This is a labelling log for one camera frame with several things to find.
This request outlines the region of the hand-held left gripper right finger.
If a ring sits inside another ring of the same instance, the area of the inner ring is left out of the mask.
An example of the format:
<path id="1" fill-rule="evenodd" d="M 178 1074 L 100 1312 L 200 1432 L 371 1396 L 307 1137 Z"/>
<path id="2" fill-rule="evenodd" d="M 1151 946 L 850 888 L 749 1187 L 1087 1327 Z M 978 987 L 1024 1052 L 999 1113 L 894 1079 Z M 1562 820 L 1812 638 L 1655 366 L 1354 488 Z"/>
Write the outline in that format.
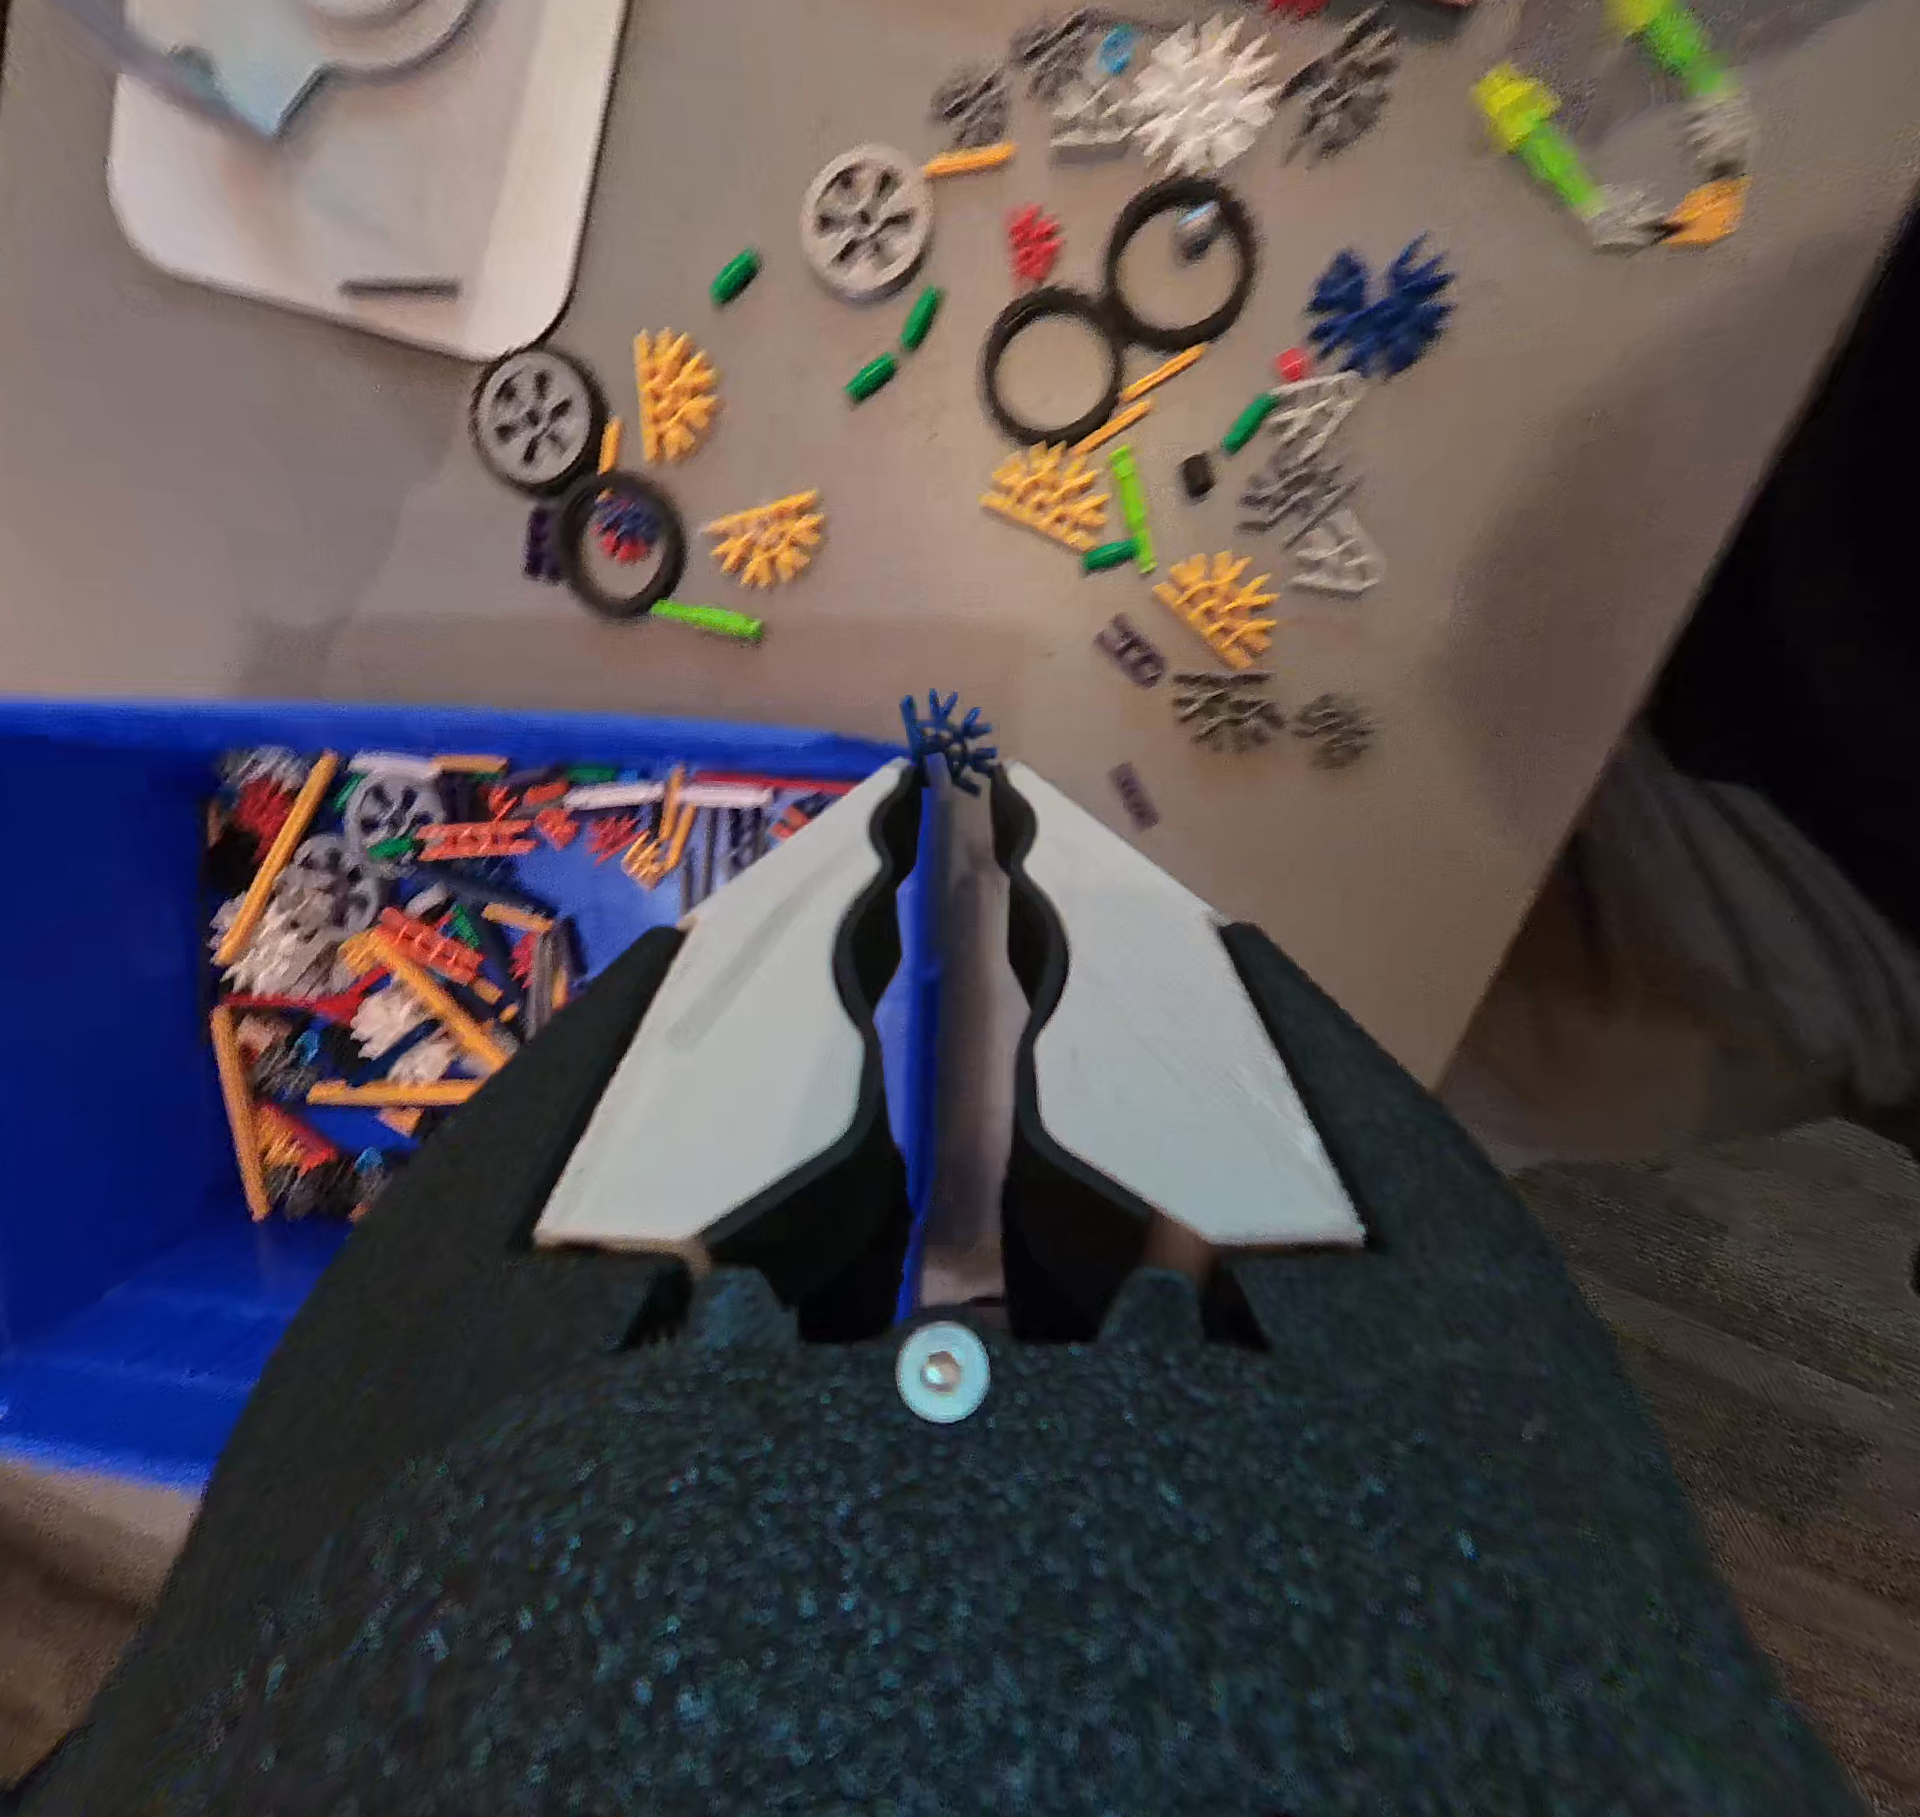
<path id="1" fill-rule="evenodd" d="M 1362 1248 L 1225 920 L 1025 762 L 990 822 L 1024 998 L 1001 1203 L 1030 1247 L 1129 1254 L 1171 1223 L 1218 1252 Z"/>

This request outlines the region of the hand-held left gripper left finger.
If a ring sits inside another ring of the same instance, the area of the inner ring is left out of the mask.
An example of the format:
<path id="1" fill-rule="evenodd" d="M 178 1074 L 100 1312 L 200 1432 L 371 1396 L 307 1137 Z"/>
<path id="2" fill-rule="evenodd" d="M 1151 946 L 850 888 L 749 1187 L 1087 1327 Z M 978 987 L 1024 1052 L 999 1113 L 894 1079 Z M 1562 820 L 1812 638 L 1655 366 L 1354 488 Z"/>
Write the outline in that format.
<path id="1" fill-rule="evenodd" d="M 921 777 L 887 761 L 679 924 L 539 1213 L 541 1248 L 715 1254 L 878 1126 Z"/>

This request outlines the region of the pile of toy pieces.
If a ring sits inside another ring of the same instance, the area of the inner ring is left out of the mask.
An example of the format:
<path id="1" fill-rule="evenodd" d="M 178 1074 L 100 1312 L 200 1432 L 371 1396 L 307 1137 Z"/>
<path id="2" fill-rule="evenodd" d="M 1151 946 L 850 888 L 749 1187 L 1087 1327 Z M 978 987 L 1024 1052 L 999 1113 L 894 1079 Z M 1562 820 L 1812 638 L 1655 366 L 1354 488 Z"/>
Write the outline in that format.
<path id="1" fill-rule="evenodd" d="M 204 1000 L 250 1221 L 363 1216 L 637 936 L 852 787 L 686 751 L 223 752 Z"/>

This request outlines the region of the blue plastic bin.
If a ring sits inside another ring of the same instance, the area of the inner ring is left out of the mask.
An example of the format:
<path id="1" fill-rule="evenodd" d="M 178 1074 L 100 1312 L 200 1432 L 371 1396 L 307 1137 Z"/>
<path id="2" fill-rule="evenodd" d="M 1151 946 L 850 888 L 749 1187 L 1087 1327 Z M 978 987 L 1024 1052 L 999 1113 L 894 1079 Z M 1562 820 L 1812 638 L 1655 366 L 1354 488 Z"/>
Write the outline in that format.
<path id="1" fill-rule="evenodd" d="M 1 713 L 3 1460 L 201 1494 L 347 1228 L 250 1221 L 208 1036 L 205 809 L 248 749 L 857 783 L 822 728 L 323 701 Z"/>

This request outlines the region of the dark grey connector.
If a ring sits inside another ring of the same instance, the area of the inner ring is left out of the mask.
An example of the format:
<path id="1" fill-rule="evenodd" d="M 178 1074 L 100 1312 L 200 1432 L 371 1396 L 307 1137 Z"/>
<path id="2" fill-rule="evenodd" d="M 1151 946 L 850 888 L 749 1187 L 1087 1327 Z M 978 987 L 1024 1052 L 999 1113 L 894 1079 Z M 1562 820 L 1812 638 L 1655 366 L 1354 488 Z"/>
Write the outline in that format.
<path id="1" fill-rule="evenodd" d="M 1358 487 L 1355 474 L 1321 455 L 1276 455 L 1244 482 L 1236 501 L 1238 537 L 1274 537 L 1295 546 L 1310 531 L 1343 509 Z"/>
<path id="2" fill-rule="evenodd" d="M 1170 710 L 1195 746 L 1244 752 L 1285 737 L 1285 716 L 1264 670 L 1176 673 Z"/>

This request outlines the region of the yellow half connector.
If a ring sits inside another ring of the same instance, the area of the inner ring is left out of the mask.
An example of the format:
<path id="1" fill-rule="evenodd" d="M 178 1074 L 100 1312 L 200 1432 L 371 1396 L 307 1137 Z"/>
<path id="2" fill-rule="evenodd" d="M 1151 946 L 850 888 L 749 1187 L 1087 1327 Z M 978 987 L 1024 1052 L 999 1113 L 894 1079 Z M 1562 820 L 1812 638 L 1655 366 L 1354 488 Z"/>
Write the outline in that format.
<path id="1" fill-rule="evenodd" d="M 722 396 L 707 353 L 683 331 L 632 339 L 637 449 L 646 464 L 692 458 L 707 440 Z"/>
<path id="2" fill-rule="evenodd" d="M 1110 493 L 1091 463 L 1063 444 L 1032 444 L 996 463 L 978 507 L 1075 555 L 1105 539 Z"/>
<path id="3" fill-rule="evenodd" d="M 1233 550 L 1171 563 L 1151 598 L 1230 673 L 1253 673 L 1277 629 L 1279 594 L 1253 557 Z"/>
<path id="4" fill-rule="evenodd" d="M 715 516 L 699 535 L 727 579 L 772 590 L 811 567 L 826 540 L 826 509 L 816 488 L 798 490 Z"/>

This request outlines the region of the black tyre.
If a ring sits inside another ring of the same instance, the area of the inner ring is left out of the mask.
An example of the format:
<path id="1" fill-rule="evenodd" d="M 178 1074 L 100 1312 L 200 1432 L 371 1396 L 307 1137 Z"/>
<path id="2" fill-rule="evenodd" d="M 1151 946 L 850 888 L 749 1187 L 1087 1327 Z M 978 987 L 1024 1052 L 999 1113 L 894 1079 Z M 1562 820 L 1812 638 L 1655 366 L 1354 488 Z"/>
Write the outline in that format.
<path id="1" fill-rule="evenodd" d="M 1016 413 L 1001 390 L 1001 366 L 1011 355 L 1016 339 L 1047 320 L 1069 320 L 1083 328 L 1103 357 L 1103 388 L 1082 415 L 1040 425 Z M 1126 340 L 1117 332 L 1107 306 L 1082 291 L 1043 284 L 1011 298 L 994 319 L 979 344 L 978 386 L 992 425 L 1014 444 L 1077 444 L 1090 439 L 1116 411 L 1124 388 Z"/>
<path id="2" fill-rule="evenodd" d="M 1236 259 L 1236 277 L 1218 306 L 1206 316 L 1171 325 L 1141 316 L 1126 283 L 1126 259 L 1150 222 L 1171 212 L 1211 205 Z M 1260 238 L 1252 212 L 1222 179 L 1203 172 L 1179 172 L 1158 179 L 1126 201 L 1116 214 L 1101 259 L 1103 301 L 1124 343 L 1141 349 L 1181 353 L 1209 346 L 1227 335 L 1241 316 L 1260 268 Z"/>
<path id="3" fill-rule="evenodd" d="M 615 567 L 598 550 L 588 535 L 588 519 L 602 493 L 652 502 L 658 539 L 648 563 Z M 674 594 L 686 568 L 688 540 L 675 501 L 658 482 L 629 469 L 613 469 L 612 474 L 581 476 L 559 495 L 554 509 L 564 587 L 590 614 L 607 622 L 634 622 L 644 618 L 654 602 Z"/>

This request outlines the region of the light grey fan connector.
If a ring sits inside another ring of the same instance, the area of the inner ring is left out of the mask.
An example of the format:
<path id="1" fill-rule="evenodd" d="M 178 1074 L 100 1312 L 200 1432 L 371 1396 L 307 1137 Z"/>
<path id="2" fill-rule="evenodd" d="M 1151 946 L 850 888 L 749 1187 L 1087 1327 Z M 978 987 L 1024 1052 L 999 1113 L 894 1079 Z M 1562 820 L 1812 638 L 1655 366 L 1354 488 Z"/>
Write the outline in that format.
<path id="1" fill-rule="evenodd" d="M 1291 568 L 1288 590 L 1359 598 L 1375 588 L 1385 563 L 1355 512 L 1331 509 L 1305 526 L 1288 546 Z"/>
<path id="2" fill-rule="evenodd" d="M 1082 80 L 1050 105 L 1047 163 L 1053 169 L 1111 163 L 1126 154 L 1137 127 L 1128 92 L 1111 79 Z"/>
<path id="3" fill-rule="evenodd" d="M 1310 375 L 1272 390 L 1272 411 L 1264 430 L 1270 452 L 1279 460 L 1311 460 L 1365 395 L 1365 380 L 1351 371 Z"/>

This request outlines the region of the grey wheel with tyre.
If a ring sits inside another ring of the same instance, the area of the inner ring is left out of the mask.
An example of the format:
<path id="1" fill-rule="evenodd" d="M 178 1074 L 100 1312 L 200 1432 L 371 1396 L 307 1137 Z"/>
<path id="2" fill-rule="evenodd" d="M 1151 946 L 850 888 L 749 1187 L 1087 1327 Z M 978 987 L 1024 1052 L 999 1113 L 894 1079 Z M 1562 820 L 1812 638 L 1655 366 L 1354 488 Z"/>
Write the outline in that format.
<path id="1" fill-rule="evenodd" d="M 527 344 L 478 373 L 466 420 L 474 455 L 496 482 L 555 499 L 598 469 L 610 407 L 588 364 Z"/>

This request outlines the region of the grey wheel hub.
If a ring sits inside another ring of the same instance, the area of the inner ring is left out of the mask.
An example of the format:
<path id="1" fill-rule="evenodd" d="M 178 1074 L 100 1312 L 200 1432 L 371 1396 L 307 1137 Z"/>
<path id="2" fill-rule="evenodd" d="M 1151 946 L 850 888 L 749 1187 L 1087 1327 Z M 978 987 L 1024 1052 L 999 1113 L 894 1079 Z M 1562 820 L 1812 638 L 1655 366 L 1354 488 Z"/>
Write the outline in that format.
<path id="1" fill-rule="evenodd" d="M 897 295 L 934 238 L 934 197 L 918 163 L 882 142 L 837 153 L 798 208 L 807 268 L 835 298 L 871 304 Z"/>

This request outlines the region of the white snowflake connector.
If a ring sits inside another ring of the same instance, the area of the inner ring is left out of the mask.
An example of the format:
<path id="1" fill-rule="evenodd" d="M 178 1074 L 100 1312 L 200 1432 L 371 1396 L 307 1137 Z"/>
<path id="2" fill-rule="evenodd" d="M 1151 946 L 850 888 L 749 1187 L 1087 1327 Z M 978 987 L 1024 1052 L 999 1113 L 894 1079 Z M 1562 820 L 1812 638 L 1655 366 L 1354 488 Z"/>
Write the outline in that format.
<path id="1" fill-rule="evenodd" d="M 1159 174 L 1222 172 L 1274 120 L 1277 57 L 1240 18 L 1211 16 L 1153 43 L 1126 100 L 1129 135 Z"/>

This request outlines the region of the large black connector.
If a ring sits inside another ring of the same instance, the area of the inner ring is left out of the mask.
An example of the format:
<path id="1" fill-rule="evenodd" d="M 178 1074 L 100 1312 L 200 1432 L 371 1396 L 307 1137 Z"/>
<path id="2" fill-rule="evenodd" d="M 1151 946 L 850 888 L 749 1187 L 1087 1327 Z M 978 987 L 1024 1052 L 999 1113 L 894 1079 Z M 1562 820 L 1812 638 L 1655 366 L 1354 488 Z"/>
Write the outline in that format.
<path id="1" fill-rule="evenodd" d="M 1285 79 L 1279 100 L 1297 100 L 1299 120 L 1285 161 L 1329 159 L 1369 133 L 1401 61 L 1400 30 L 1381 5 L 1355 13 L 1319 53 Z"/>

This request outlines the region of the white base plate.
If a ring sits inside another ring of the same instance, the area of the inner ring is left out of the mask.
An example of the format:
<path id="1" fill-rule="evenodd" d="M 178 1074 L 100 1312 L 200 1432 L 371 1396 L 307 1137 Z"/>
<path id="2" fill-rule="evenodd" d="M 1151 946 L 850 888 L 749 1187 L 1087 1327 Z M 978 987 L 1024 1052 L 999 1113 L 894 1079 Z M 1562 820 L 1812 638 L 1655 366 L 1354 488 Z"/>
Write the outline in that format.
<path id="1" fill-rule="evenodd" d="M 107 207 L 156 270 L 467 364 L 557 319 L 629 0 L 42 1 L 112 69 Z"/>

